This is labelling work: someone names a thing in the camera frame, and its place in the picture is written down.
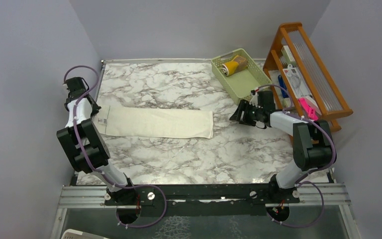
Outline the cream white towel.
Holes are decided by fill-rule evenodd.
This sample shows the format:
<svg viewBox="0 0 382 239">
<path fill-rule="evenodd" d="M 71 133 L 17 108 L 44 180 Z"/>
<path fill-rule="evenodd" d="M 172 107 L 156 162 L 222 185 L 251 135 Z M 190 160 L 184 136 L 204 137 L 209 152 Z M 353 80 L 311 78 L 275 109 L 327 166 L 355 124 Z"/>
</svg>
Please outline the cream white towel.
<svg viewBox="0 0 382 239">
<path fill-rule="evenodd" d="M 214 126 L 212 111 L 116 106 L 102 106 L 93 122 L 107 136 L 179 139 L 211 139 Z"/>
</svg>

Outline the brown yellow bear towel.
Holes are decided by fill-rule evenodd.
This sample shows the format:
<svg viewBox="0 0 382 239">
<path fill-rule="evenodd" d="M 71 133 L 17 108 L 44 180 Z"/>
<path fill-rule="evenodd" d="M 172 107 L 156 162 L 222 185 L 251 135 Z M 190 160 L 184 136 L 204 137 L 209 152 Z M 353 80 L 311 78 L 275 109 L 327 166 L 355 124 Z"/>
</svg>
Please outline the brown yellow bear towel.
<svg viewBox="0 0 382 239">
<path fill-rule="evenodd" d="M 220 72 L 225 76 L 231 76 L 235 73 L 245 70 L 247 68 L 247 65 L 247 58 L 240 55 L 236 55 L 233 57 L 232 60 L 225 62 L 221 65 Z"/>
</svg>

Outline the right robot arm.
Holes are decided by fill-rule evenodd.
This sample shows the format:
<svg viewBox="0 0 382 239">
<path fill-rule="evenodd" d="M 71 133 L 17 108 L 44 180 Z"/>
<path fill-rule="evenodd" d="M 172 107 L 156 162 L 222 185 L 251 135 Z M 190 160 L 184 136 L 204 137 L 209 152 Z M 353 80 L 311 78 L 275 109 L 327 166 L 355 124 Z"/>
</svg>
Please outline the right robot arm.
<svg viewBox="0 0 382 239">
<path fill-rule="evenodd" d="M 278 203 L 309 174 L 330 167 L 336 149 L 327 121 L 298 118 L 277 109 L 270 90 L 256 91 L 255 97 L 256 104 L 242 99 L 229 119 L 248 126 L 261 122 L 263 129 L 276 128 L 292 137 L 292 161 L 268 183 L 267 196 Z"/>
</svg>

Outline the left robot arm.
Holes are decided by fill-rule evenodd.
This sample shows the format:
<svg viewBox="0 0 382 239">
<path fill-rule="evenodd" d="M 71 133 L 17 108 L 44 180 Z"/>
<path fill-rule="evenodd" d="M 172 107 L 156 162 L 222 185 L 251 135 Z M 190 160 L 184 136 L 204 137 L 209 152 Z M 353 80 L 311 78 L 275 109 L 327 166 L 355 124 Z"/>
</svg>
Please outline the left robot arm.
<svg viewBox="0 0 382 239">
<path fill-rule="evenodd" d="M 88 93 L 88 84 L 82 77 L 73 77 L 66 85 L 69 92 L 65 108 L 69 118 L 65 127 L 57 131 L 57 139 L 71 166 L 76 172 L 99 178 L 111 197 L 117 195 L 122 203 L 133 203 L 137 192 L 131 180 L 109 161 L 109 150 L 92 120 L 101 107 Z"/>
</svg>

